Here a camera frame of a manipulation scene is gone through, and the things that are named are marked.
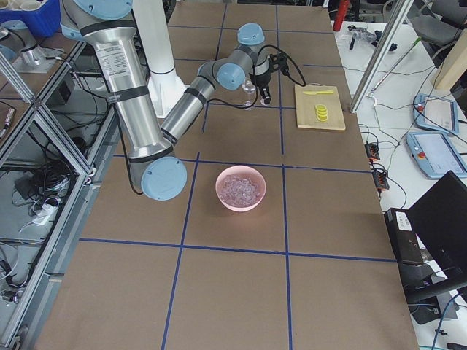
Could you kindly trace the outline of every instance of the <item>light blue joint cap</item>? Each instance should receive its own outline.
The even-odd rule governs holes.
[[[227,90],[236,90],[245,81],[245,72],[235,63],[225,63],[217,71],[217,81]]]
[[[131,11],[133,0],[74,0],[89,15],[102,20],[119,20]]]
[[[64,26],[61,23],[60,23],[60,27],[61,27],[61,33],[63,34],[63,36],[65,36],[66,38],[71,39],[71,40],[76,40],[78,42],[82,42],[82,35],[81,35],[80,31],[78,31],[77,29],[73,29],[73,28]]]
[[[28,29],[28,26],[21,20],[8,20],[1,24],[4,28],[12,31],[20,31],[21,29]]]
[[[257,23],[247,23],[240,27],[236,38],[243,45],[259,45],[264,42],[263,29]]]
[[[175,157],[154,160],[144,171],[141,188],[143,193],[157,201],[168,201],[182,192],[187,183],[187,169]]]
[[[5,56],[5,58],[6,58],[8,61],[11,61],[11,60],[13,60],[13,59],[16,58],[16,53],[15,53],[15,51],[13,51],[13,50],[10,49],[9,47],[3,46],[3,45],[0,45],[0,53],[2,53],[3,56]]]

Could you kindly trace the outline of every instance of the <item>monitor stand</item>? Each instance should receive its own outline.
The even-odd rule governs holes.
[[[434,276],[433,269],[427,264],[413,266],[399,263],[398,267],[404,290],[423,288],[427,285],[427,281],[435,284],[445,280],[444,277]],[[427,304],[426,306],[409,306],[409,310],[418,324],[425,324],[439,319],[450,299],[451,294],[449,292],[442,292],[435,297],[416,302]],[[456,309],[458,308],[454,306],[448,308],[444,319],[457,319]]]

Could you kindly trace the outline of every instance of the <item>cutting board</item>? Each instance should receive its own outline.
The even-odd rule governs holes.
[[[327,91],[332,90],[332,94],[306,95],[304,91]],[[344,131],[345,121],[342,114],[339,93],[335,86],[307,85],[301,87],[295,85],[295,103],[297,126],[299,128]],[[328,120],[319,121],[316,117],[315,106],[323,104],[328,109]]]

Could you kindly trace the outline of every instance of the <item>red cylinder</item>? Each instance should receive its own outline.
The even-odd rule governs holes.
[[[349,8],[350,0],[341,0],[339,4],[339,9],[337,10],[336,19],[334,20],[334,31],[340,31],[342,27],[342,22],[344,22],[345,15],[347,14],[347,9]]]

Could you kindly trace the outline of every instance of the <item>pink bowl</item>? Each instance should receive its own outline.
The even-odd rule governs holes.
[[[223,199],[220,197],[220,192],[223,188],[224,181],[227,178],[227,176],[232,175],[232,176],[238,176],[243,179],[250,179],[251,182],[256,184],[258,186],[258,191],[260,193],[259,199],[256,201],[251,206],[244,206],[244,207],[238,207],[238,206],[232,206],[227,204]],[[264,195],[266,194],[266,181],[264,181],[263,175],[261,175],[257,170],[254,168],[250,168],[249,166],[231,166],[230,168],[227,168],[224,170],[222,173],[219,174],[216,180],[216,194],[217,197],[219,198],[219,201],[227,208],[233,211],[249,211],[253,208],[255,208],[264,198]]]

